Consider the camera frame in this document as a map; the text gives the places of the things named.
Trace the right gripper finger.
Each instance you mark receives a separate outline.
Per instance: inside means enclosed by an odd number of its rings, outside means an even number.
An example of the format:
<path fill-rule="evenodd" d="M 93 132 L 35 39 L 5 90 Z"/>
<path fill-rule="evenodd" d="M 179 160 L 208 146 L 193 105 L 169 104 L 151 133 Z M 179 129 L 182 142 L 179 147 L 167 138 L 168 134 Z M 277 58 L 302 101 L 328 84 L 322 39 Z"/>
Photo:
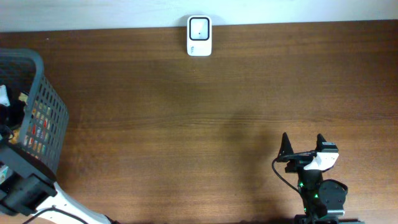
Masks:
<path fill-rule="evenodd" d="M 322 151 L 325 148 L 325 145 L 323 144 L 326 142 L 325 138 L 321 134 L 317 134 L 317 146 L 315 148 L 316 151 Z"/>
<path fill-rule="evenodd" d="M 281 145 L 278 153 L 278 158 L 282 158 L 285 156 L 290 156 L 294 153 L 292 145 L 290 143 L 289 137 L 287 133 L 282 134 Z"/>

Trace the cream snack bag blue label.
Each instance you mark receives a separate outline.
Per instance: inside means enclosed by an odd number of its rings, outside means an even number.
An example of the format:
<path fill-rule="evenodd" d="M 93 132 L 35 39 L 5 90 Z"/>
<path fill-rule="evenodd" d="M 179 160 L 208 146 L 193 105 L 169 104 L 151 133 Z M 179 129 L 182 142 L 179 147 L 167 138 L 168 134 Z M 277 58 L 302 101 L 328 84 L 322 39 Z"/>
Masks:
<path fill-rule="evenodd" d="M 27 96 L 25 93 L 20 93 L 20 95 L 19 95 L 19 97 L 18 97 L 18 100 L 19 100 L 19 101 L 22 101 L 23 103 L 27 104 L 27 99 L 28 99 L 28 96 Z M 22 127 L 22 126 L 19 126 L 19 127 L 16 128 L 15 130 L 13 130 L 14 137 L 13 137 L 11 140 L 9 140 L 9 142 L 10 142 L 11 144 L 17 144 L 17 143 L 18 143 L 18 139 L 19 139 L 21 127 Z"/>

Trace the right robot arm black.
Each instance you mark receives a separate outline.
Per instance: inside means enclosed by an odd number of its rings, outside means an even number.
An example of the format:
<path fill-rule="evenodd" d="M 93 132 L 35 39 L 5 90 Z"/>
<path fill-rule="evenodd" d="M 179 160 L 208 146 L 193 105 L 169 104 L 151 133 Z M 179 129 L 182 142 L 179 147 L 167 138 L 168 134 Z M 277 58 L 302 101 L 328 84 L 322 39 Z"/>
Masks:
<path fill-rule="evenodd" d="M 296 191 L 303 202 L 303 215 L 296 215 L 293 222 L 357 224 L 358 219 L 342 220 L 348 186 L 334 179 L 324 179 L 323 173 L 332 169 L 339 157 L 335 143 L 317 135 L 316 147 L 306 152 L 294 152 L 287 133 L 282 134 L 277 157 L 271 167 L 276 176 Z M 285 163 L 285 172 L 298 175 L 297 185 L 293 186 L 275 168 L 275 163 Z"/>

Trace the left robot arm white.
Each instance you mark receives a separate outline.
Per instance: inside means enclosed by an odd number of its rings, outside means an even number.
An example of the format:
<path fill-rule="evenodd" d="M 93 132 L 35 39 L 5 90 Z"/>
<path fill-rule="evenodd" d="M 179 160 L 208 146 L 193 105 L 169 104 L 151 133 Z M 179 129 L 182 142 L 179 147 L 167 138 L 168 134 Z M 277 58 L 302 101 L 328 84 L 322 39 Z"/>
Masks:
<path fill-rule="evenodd" d="M 18 144 L 1 143 L 1 164 L 11 171 L 1 183 L 1 214 L 43 218 L 53 223 L 116 223 L 66 194 L 55 174 Z"/>

